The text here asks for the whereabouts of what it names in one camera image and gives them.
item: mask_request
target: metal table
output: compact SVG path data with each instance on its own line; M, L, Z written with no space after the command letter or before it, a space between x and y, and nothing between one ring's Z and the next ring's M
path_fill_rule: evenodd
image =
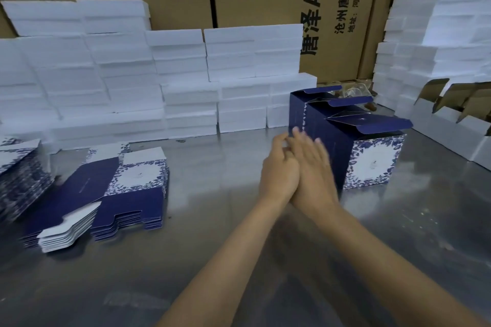
M3 326L152 326L254 203L261 163L284 128L133 144L162 146L171 171L164 228L107 243L86 233L50 255L0 238ZM83 151L60 152L65 178ZM491 173L410 131L388 185L342 204L377 237L491 320ZM350 266L292 207L273 228L234 326L395 325Z

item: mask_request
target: blue box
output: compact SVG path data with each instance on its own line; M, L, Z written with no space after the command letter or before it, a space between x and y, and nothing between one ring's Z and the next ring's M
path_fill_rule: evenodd
M289 130L297 126L322 140L339 191L388 182L406 137L401 130L411 128L411 121L355 106L371 102L371 96L337 98L329 93L339 89L292 92Z

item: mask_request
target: hand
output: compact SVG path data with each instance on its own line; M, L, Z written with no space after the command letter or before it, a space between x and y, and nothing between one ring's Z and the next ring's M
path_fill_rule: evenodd
M259 200L278 202L283 209L298 187L300 169L298 161L289 150L283 149L288 133L273 138L271 152L263 162Z
M320 138L314 142L298 127L293 129L293 137L287 138L287 142L300 164L300 182L292 204L318 224L319 219L341 208L328 152Z

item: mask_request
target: open box lid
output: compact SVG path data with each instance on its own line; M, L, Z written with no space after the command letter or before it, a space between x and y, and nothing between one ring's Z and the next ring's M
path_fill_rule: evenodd
M312 95L310 96L312 99L306 101L309 104L314 102L325 102L331 107L365 104L367 102L373 101L372 96L339 98L329 93L334 90L341 90L341 89L342 86L328 86L328 87L302 89L302 90L295 91L293 93L297 94L299 92L303 92L307 95Z
M362 111L342 111L326 118L326 120L354 126L358 132L364 135L412 128L412 123L409 119L377 115L369 112L364 113Z

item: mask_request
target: flattened blue box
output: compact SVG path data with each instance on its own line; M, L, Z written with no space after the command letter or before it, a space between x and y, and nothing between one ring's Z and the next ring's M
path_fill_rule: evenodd
M341 86L310 88L290 95L289 129L320 138L329 153L338 190L389 182L406 134L408 119L370 113L356 104L370 96L337 98Z

